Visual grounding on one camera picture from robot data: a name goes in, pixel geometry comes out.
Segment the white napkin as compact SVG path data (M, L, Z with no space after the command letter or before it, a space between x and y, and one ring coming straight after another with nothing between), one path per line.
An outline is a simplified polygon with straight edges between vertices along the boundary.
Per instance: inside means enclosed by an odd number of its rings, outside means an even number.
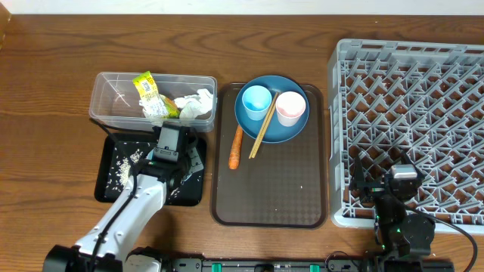
M179 109L180 125L191 126L198 131L206 131L211 127L213 110L213 94L206 88L198 89L195 94L177 97L175 105Z

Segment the yellow green snack wrapper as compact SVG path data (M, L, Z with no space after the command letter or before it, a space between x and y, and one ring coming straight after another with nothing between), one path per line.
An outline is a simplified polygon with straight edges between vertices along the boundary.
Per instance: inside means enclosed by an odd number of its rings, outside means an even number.
M177 119L179 110L175 102L159 93L156 82L149 71L132 80L140 95L140 105L152 113L163 115L164 119Z

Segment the light blue rice bowl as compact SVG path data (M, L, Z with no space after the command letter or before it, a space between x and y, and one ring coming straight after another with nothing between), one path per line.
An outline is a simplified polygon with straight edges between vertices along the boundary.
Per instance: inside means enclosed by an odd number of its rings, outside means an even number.
M156 177L170 188L180 187L192 174L204 169L196 147L186 153L155 147L150 154L141 173Z

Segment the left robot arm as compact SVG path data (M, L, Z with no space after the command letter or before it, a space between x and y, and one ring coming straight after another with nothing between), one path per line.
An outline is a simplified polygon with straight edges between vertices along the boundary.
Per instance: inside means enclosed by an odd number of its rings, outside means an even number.
M122 193L103 218L74 246L54 246L44 271L168 271L150 249L132 250L149 220L203 169L194 128L166 122L155 148L131 164Z

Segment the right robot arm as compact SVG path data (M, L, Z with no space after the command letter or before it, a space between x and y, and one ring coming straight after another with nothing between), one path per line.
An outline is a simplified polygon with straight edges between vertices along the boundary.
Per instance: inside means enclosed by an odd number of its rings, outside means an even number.
M363 271L422 271L421 258L430 254L435 221L407 213L405 202L417 195L423 173L402 154L389 172L367 181L363 164L355 158L349 189L359 194L362 204L373 203L376 243L381 253L362 265Z

